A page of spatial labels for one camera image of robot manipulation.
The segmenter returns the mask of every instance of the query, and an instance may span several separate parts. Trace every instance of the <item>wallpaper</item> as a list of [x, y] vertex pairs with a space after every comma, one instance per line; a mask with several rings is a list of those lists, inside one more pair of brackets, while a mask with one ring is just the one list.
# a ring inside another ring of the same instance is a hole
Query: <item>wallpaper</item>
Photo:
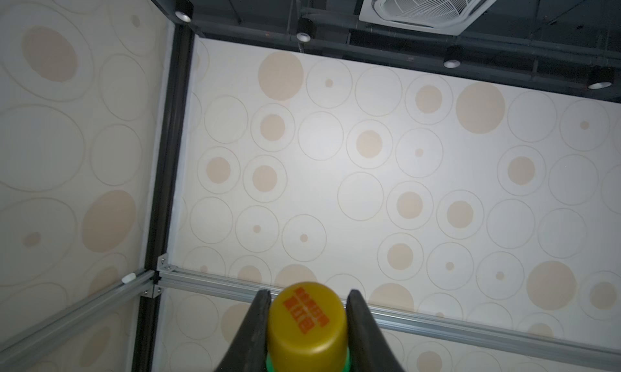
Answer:
[[0, 0], [0, 342], [142, 266], [167, 26], [149, 0]]
[[195, 44], [175, 265], [621, 348], [621, 106]]
[[58, 344], [58, 348], [26, 372], [131, 370], [130, 346], [133, 346], [135, 326], [131, 321], [137, 306], [136, 298], [64, 344]]
[[[211, 372], [229, 349], [249, 304], [167, 289], [154, 372]], [[382, 330], [407, 372], [586, 372], [549, 360]]]

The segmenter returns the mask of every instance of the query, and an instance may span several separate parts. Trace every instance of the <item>black frame post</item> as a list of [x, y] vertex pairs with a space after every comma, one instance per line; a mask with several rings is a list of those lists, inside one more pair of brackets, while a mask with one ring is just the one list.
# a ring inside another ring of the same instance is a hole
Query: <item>black frame post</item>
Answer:
[[[159, 280], [158, 257], [166, 253], [168, 247], [193, 49], [192, 29], [186, 24], [175, 26], [145, 257], [145, 269], [156, 271], [154, 282]], [[132, 372], [151, 371], [160, 299], [140, 299]]]

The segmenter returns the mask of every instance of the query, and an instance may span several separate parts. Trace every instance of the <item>yellow bottle cap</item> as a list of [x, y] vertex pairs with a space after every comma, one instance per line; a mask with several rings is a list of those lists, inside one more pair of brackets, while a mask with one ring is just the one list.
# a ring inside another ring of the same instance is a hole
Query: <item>yellow bottle cap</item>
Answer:
[[341, 372], [347, 319], [336, 293], [313, 282], [284, 289], [269, 308], [268, 352], [276, 372]]

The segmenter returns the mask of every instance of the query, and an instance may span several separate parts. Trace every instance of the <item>black cylindrical light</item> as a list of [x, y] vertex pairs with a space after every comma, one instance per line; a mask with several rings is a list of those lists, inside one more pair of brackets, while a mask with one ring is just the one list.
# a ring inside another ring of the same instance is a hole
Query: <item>black cylindrical light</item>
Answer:
[[589, 74], [589, 89], [603, 89], [612, 85], [615, 80], [615, 69], [596, 66]]
[[462, 64], [464, 49], [462, 46], [451, 46], [444, 55], [444, 67], [454, 69]]
[[190, 23], [194, 14], [194, 4], [190, 0], [175, 0], [175, 15], [185, 23]]
[[298, 31], [296, 38], [298, 38], [300, 42], [308, 43], [315, 37], [316, 30], [317, 27], [315, 27], [315, 23], [313, 23], [311, 19], [302, 17], [298, 20]]

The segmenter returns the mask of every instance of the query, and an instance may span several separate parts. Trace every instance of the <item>dark ceiling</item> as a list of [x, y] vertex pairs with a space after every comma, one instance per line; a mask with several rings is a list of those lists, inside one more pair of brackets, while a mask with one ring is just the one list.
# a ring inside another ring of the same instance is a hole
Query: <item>dark ceiling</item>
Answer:
[[[169, 18], [174, 0], [154, 0]], [[304, 51], [621, 103], [621, 0], [498, 0], [461, 35], [360, 22], [362, 0], [190, 0], [202, 37]], [[299, 17], [315, 39], [300, 45]], [[443, 67], [447, 47], [463, 64]], [[617, 68], [613, 86], [586, 88], [593, 66]]]

